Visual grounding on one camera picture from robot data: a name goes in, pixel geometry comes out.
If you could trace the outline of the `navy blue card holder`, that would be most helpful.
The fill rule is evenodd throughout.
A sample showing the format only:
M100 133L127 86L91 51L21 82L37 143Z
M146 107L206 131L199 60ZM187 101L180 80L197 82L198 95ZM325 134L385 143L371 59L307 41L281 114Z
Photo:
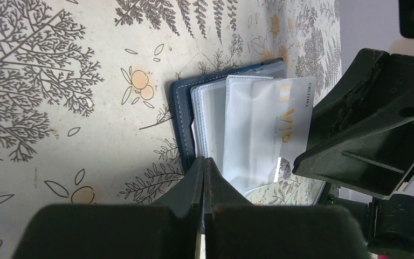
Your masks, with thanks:
M286 64L282 58L275 58L170 84L173 127L184 173L198 156L213 158L217 167L222 168L226 79L231 75L285 78Z

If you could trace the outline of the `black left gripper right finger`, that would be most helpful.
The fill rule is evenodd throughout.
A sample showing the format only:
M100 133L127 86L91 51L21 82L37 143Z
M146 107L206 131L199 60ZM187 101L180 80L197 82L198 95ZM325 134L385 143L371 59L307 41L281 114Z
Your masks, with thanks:
M341 206L256 206L204 167L207 258L369 258L360 226Z

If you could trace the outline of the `white VIP card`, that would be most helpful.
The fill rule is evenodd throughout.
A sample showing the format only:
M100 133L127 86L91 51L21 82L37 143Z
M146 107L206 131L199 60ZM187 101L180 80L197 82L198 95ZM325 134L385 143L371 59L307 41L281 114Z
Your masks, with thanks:
M229 76L222 176L241 193L288 178L308 144L315 77Z

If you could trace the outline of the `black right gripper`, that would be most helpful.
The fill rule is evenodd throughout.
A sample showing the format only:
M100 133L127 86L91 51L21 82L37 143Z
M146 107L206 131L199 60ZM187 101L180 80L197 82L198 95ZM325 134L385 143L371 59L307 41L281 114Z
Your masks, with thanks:
M319 204L348 209L369 251L414 258L414 197L399 193L414 181L414 56L361 49L314 107L293 173L370 195Z

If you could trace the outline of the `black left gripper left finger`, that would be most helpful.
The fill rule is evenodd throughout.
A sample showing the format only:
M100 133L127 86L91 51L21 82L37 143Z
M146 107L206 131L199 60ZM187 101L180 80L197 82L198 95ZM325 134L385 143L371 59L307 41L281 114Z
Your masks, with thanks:
M199 258L205 159L150 205L49 205L13 258Z

